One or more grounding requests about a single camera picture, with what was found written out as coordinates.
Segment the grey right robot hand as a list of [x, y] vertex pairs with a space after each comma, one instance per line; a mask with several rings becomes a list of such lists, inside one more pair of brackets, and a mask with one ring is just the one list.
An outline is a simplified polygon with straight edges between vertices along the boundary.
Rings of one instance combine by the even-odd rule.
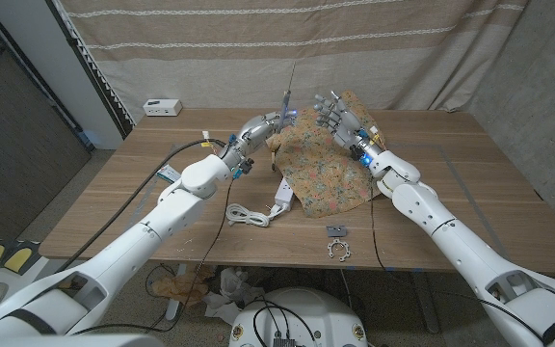
[[316, 94], [315, 99], [316, 124], [327, 128], [334, 141], [348, 149], [354, 160], [364, 156], [373, 159], [385, 151], [380, 134], [365, 128], [340, 96], [331, 93], [331, 99], [327, 99]]

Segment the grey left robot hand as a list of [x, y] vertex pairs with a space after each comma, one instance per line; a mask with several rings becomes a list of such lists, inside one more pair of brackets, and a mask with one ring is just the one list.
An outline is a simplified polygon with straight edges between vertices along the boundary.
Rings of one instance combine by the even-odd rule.
[[254, 163], [250, 155], [264, 146], [274, 134], [292, 125], [296, 117], [296, 110], [287, 111], [283, 120], [280, 112], [253, 117], [243, 125], [238, 134], [230, 137], [219, 157], [232, 171], [240, 170], [243, 174], [248, 174]]

